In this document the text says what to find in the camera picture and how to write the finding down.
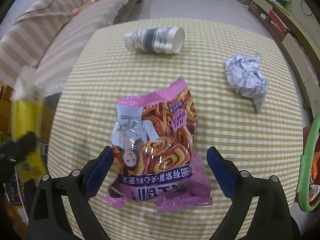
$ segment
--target blue gripper pad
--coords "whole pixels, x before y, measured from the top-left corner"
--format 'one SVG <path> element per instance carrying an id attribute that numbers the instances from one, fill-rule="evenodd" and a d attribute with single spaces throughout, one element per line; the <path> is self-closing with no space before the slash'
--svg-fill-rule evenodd
<path id="1" fill-rule="evenodd" d="M 111 165 L 113 164 L 112 148 L 109 146 L 105 147 L 99 157 L 92 161 L 96 161 L 96 163 L 90 174 L 85 179 L 86 199 L 92 198 L 98 193 Z"/>
<path id="2" fill-rule="evenodd" d="M 225 160 L 215 147 L 207 151 L 207 162 L 225 197 L 233 200 L 236 197 L 237 177 L 239 172 L 233 162 Z"/>

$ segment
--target sofa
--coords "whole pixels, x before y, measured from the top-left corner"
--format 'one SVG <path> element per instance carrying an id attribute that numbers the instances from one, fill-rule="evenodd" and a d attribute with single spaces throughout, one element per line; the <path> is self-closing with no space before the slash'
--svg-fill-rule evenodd
<path id="1" fill-rule="evenodd" d="M 79 14 L 85 0 L 39 0 L 0 41 L 0 83 L 13 87 L 23 67 L 36 69 L 35 83 L 46 95 L 61 92 L 93 33 L 127 21 L 142 0 L 100 0 Z"/>

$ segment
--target paper cup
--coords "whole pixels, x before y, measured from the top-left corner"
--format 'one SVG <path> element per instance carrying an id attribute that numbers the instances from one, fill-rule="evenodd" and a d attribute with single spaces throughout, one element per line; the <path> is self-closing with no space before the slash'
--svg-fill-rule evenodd
<path id="1" fill-rule="evenodd" d="M 158 54 L 178 54 L 185 39 L 179 27 L 151 28 L 127 33 L 124 45 L 127 50 L 143 50 Z"/>

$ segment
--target yellow striped tablecloth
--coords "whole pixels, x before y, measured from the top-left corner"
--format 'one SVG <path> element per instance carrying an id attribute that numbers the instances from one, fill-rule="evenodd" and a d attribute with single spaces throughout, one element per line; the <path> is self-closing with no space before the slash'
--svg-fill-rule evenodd
<path id="1" fill-rule="evenodd" d="M 178 26 L 186 32 L 178 55 L 132 53 L 125 49 L 127 32 L 154 26 Z M 269 89 L 261 114 L 235 94 L 224 73 L 226 58 L 238 53 L 261 54 L 260 69 Z M 277 175 L 292 205 L 302 154 L 302 124 L 297 94 L 276 43 L 234 26 L 194 19 L 151 19 L 96 31 L 73 68 L 55 114 L 48 168 L 66 176 L 96 158 L 106 145 L 116 118 L 116 100 L 150 93 L 183 77 L 190 87 L 199 124 L 194 149 L 202 156 L 212 186 L 212 206 L 158 214 L 155 201 L 127 202 L 121 210 L 104 201 L 116 177 L 112 167 L 90 205 L 112 240 L 207 240 L 222 221 L 231 201 L 224 197 L 206 161 L 215 146 L 224 158 L 253 176 Z M 253 199 L 238 237 L 251 223 Z M 66 212 L 81 235 L 70 205 Z"/>

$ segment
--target crumpled newspaper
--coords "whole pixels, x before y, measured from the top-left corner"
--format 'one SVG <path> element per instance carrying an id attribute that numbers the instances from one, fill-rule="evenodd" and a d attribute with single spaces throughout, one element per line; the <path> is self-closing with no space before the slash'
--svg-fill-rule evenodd
<path id="1" fill-rule="evenodd" d="M 234 92 L 252 99 L 257 113 L 260 113 L 268 90 L 268 82 L 259 70 L 260 54 L 246 57 L 237 54 L 225 61 L 226 77 Z"/>

